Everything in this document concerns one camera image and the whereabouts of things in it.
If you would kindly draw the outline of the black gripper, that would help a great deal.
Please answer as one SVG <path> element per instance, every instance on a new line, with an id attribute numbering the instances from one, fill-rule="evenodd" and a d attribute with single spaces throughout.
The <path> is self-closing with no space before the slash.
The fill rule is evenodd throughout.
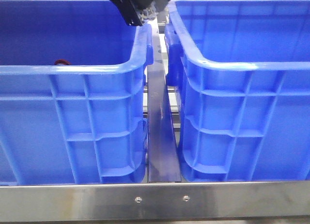
<path id="1" fill-rule="evenodd" d="M 170 0 L 110 0 L 128 26 L 142 26 L 154 20 Z"/>

